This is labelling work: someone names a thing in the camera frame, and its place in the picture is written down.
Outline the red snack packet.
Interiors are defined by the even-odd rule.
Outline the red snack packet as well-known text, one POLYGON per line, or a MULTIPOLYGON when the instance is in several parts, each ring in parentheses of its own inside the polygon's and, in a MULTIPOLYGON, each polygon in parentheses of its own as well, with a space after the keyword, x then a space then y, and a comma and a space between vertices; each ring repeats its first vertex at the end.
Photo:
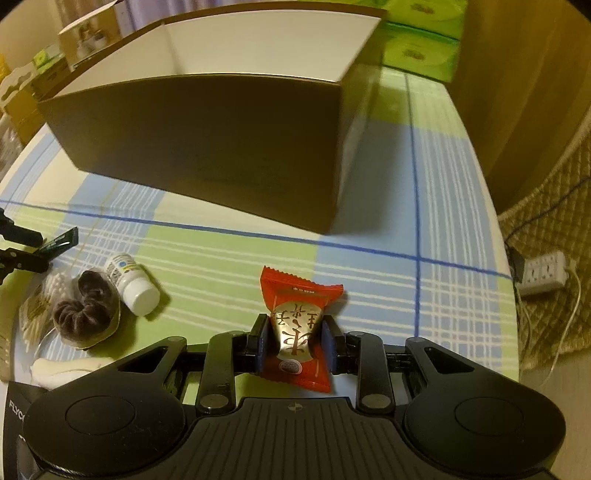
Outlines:
POLYGON ((260 274, 260 288, 276 340, 260 376, 315 392, 331 392, 318 333, 325 309, 342 297, 344 287, 321 285, 266 266, 260 274))

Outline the brown hair scrunchie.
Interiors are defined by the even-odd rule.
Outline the brown hair scrunchie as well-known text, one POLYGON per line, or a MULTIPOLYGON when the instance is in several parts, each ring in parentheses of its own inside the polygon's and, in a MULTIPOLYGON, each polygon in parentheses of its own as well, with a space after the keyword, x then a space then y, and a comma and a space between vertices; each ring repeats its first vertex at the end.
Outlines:
POLYGON ((63 343, 87 350, 111 337, 120 322, 120 299, 104 272, 85 270, 72 279, 52 310, 63 343))

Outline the cotton swabs bag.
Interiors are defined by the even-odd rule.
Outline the cotton swabs bag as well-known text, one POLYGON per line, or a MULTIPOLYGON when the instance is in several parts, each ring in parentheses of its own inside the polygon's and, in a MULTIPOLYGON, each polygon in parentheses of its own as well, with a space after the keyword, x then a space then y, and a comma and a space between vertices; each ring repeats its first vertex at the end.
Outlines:
POLYGON ((18 311, 19 330, 26 352, 35 350, 53 328, 53 309, 72 297, 72 278, 63 272, 49 274, 26 298, 18 311))

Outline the white pill bottle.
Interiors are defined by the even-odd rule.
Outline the white pill bottle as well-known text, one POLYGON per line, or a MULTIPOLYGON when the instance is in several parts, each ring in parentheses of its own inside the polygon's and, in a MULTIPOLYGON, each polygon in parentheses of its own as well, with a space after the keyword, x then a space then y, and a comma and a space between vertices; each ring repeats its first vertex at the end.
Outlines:
POLYGON ((119 253, 111 256, 104 265, 104 272, 122 302, 135 316, 145 317, 158 306, 158 288, 131 255, 119 253))

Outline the white toothbrush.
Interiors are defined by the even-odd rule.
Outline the white toothbrush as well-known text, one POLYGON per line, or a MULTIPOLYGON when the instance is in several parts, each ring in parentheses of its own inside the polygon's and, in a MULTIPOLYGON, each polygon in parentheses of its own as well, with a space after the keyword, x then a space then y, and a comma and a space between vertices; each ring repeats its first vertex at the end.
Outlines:
POLYGON ((124 365, 128 358, 113 360, 110 357, 84 357, 70 361, 35 360, 31 366, 32 384, 45 390, 54 390, 83 379, 102 381, 124 365))

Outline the checkered tablecloth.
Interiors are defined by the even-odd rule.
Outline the checkered tablecloth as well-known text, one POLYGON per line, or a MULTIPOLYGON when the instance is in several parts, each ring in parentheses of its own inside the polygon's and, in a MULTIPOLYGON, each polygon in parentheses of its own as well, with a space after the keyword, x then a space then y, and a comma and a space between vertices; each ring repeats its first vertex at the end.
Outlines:
POLYGON ((332 230, 318 235, 204 201, 77 170, 42 129, 1 182, 17 224, 80 242, 77 274, 119 252, 158 284, 147 318, 124 314, 92 349, 117 358, 165 336, 207 341, 263 311, 263 267, 341 284, 339 325, 390 344, 420 335, 510 378, 515 301, 497 216, 466 129, 440 83, 385 70, 332 230))

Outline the black flyco box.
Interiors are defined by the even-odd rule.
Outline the black flyco box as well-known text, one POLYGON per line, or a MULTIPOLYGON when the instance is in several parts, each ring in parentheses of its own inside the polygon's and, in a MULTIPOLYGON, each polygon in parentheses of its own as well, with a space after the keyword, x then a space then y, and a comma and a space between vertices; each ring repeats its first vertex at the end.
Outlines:
POLYGON ((9 381, 3 416, 3 460, 7 466, 16 458, 16 442, 22 432, 25 415, 30 406, 47 390, 37 385, 9 381))

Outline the brown cardboard boxes pile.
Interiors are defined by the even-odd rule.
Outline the brown cardboard boxes pile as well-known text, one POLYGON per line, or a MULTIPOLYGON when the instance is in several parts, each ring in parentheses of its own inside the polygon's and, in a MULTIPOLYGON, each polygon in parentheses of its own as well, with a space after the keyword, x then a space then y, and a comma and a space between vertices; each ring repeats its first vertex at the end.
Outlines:
POLYGON ((57 44, 52 44, 35 54, 31 62, 2 78, 1 111, 23 146, 45 123, 38 110, 39 102, 69 73, 65 56, 57 44))

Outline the quilted brown chair cushion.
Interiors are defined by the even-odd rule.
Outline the quilted brown chair cushion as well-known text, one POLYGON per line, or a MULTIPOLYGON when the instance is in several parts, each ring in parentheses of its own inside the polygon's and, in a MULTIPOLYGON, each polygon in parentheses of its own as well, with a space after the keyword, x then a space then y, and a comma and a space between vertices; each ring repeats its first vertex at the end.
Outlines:
POLYGON ((520 367, 590 347, 590 138, 499 217, 518 302, 520 367))

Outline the white power strip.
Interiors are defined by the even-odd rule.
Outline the white power strip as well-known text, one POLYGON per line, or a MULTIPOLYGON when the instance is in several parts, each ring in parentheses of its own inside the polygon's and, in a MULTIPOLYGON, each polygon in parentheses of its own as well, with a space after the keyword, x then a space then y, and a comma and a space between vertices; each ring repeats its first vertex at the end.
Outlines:
POLYGON ((555 251, 527 259, 517 291, 522 297, 559 290, 568 280, 566 257, 562 251, 555 251))

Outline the white product box with photo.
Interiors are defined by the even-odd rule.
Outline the white product box with photo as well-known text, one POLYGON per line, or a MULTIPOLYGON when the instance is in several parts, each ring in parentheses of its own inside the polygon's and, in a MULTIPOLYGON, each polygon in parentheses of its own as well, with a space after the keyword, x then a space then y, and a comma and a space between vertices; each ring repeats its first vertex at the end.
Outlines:
POLYGON ((120 1, 111 1, 59 32, 60 51, 71 69, 122 38, 117 17, 117 8, 121 5, 120 1))

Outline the brown cardboard storage box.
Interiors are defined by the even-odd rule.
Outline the brown cardboard storage box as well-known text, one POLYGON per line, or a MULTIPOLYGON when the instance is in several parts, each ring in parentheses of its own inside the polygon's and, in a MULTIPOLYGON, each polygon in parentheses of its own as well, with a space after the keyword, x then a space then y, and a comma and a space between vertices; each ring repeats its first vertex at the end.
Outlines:
POLYGON ((172 16, 85 61, 39 109, 80 170, 324 234, 378 90, 385 18, 318 1, 172 16))

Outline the brown curtain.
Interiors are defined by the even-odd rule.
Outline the brown curtain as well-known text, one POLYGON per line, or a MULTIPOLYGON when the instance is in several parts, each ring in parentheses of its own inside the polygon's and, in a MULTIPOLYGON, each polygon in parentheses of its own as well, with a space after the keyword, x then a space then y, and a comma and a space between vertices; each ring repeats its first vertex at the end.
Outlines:
POLYGON ((493 203, 531 193, 590 108, 590 4, 471 1, 448 90, 493 203))

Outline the green tissue pack stack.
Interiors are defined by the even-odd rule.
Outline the green tissue pack stack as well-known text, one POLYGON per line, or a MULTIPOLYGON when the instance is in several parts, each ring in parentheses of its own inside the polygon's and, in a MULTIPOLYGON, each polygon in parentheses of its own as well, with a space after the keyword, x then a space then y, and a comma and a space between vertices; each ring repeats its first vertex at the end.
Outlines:
POLYGON ((453 80, 468 9, 466 1, 400 0, 384 4, 384 65, 443 83, 453 80))

